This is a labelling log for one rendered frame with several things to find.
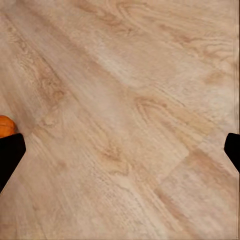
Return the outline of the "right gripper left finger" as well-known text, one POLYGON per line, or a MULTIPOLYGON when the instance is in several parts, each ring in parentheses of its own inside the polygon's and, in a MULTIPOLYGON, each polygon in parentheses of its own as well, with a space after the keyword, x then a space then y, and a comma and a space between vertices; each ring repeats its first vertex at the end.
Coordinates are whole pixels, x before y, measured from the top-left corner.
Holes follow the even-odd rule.
POLYGON ((0 193, 26 152, 21 133, 0 138, 0 193))

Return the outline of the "pumpkin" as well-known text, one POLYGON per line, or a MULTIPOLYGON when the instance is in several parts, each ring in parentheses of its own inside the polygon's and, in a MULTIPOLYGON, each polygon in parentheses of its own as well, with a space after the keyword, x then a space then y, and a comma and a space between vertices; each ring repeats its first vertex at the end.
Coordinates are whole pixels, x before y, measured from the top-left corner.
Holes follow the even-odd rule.
POLYGON ((16 124, 6 115, 0 115, 0 139, 15 135, 16 124))

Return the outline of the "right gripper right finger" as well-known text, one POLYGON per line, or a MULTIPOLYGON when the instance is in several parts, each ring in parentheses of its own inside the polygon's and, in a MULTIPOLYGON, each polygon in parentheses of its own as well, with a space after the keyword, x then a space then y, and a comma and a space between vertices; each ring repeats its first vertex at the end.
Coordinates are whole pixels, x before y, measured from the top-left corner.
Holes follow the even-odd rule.
POLYGON ((227 135, 224 151, 240 173, 240 135, 229 133, 227 135))

